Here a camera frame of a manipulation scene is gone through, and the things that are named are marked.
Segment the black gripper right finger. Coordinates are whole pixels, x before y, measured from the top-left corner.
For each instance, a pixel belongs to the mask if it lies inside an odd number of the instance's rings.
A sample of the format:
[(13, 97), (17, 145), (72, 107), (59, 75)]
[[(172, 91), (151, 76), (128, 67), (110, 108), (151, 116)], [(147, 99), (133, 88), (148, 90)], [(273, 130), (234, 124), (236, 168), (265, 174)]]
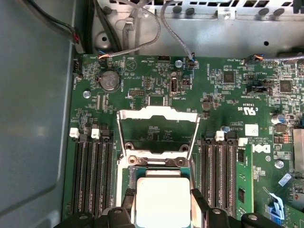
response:
[(198, 189), (192, 189), (191, 195), (202, 215), (204, 228), (272, 228), (273, 221), (258, 213), (242, 215), (241, 220), (228, 216), (219, 208), (211, 208)]

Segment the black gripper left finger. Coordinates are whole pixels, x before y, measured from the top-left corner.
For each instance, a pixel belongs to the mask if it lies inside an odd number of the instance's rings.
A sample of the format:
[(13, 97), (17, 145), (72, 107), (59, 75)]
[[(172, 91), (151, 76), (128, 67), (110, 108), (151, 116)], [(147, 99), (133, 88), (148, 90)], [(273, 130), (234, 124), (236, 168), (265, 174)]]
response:
[(95, 218), (89, 212), (79, 212), (60, 223), (61, 228), (135, 228), (131, 222), (131, 209), (135, 189), (127, 189), (121, 207), (107, 209), (105, 214)]

